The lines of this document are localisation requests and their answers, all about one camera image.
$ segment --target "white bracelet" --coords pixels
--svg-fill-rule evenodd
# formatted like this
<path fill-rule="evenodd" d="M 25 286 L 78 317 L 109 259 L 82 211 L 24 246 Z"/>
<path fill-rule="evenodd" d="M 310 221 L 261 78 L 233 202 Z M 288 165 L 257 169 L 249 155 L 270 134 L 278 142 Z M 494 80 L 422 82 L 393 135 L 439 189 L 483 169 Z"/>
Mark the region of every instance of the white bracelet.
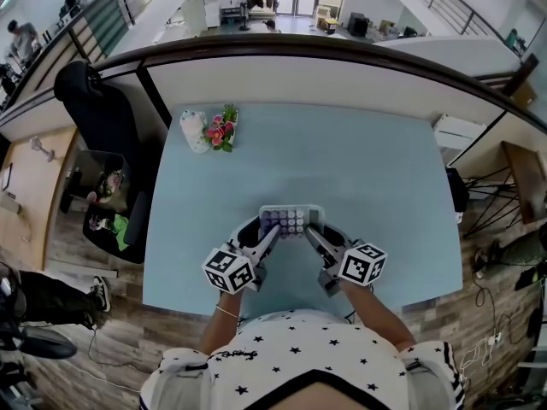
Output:
<path fill-rule="evenodd" d="M 222 311 L 223 313 L 226 313 L 228 316 L 232 316 L 234 319 L 239 320 L 239 316 L 236 316 L 235 314 L 232 314 L 229 311 L 226 311 L 224 308 L 221 308 L 218 305 L 216 306 L 216 309 Z"/>

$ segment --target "blue tabletop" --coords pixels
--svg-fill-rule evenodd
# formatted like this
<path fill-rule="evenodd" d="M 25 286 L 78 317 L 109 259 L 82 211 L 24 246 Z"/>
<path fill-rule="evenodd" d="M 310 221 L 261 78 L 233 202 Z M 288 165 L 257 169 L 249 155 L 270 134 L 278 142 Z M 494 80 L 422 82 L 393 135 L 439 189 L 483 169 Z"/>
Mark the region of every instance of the blue tabletop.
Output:
<path fill-rule="evenodd" d="M 144 303 L 212 314 L 219 292 L 201 269 L 210 250 L 262 205 L 315 204 L 326 222 L 389 256 L 374 293 L 389 308 L 459 290 L 462 262 L 450 187 L 429 123 L 370 111 L 289 104 L 239 104 L 231 154 L 191 152 L 184 109 L 209 122 L 223 105 L 173 111 L 152 203 Z M 259 293 L 244 314 L 352 308 L 316 279 L 322 260 L 304 240 L 279 241 Z"/>

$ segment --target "man in gray shirt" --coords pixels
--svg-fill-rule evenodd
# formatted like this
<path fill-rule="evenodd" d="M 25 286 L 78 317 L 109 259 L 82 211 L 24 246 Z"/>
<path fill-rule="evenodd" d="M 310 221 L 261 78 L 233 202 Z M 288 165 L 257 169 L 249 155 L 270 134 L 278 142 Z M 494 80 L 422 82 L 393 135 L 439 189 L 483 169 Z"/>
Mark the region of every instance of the man in gray shirt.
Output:
<path fill-rule="evenodd" d="M 39 50 L 41 49 L 36 29 L 31 23 L 25 23 L 19 26 L 16 20 L 12 20 L 8 24 L 8 32 L 13 33 L 14 35 L 14 40 L 9 46 L 10 52 L 14 56 L 19 57 L 21 64 L 24 67 L 28 67 L 36 56 L 38 56 Z M 32 47 L 32 41 L 35 39 L 39 46 L 37 50 L 34 50 Z"/>

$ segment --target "black and white marker cube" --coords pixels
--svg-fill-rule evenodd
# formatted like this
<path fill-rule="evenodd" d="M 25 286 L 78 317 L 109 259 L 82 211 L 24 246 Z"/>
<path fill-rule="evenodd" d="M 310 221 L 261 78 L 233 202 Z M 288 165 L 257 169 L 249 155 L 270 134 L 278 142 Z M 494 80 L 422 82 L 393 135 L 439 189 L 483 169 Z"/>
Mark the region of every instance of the black and white marker cube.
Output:
<path fill-rule="evenodd" d="M 346 250 L 339 278 L 359 285 L 369 285 L 382 273 L 387 253 L 371 243 Z"/>
<path fill-rule="evenodd" d="M 232 295 L 255 279 L 249 258 L 217 248 L 203 262 L 202 269 L 213 287 Z"/>

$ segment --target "white shirt with black stars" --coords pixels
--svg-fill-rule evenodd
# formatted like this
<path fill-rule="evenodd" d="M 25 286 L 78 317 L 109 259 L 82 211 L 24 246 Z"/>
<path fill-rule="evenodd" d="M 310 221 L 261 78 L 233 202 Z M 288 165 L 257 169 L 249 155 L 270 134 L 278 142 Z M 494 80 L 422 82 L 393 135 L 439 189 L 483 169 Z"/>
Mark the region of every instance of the white shirt with black stars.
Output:
<path fill-rule="evenodd" d="M 418 343 L 399 353 L 363 325 L 313 310 L 254 319 L 210 357 L 170 349 L 143 385 L 141 408 L 270 408 L 314 383 L 370 410 L 463 409 L 448 343 Z"/>

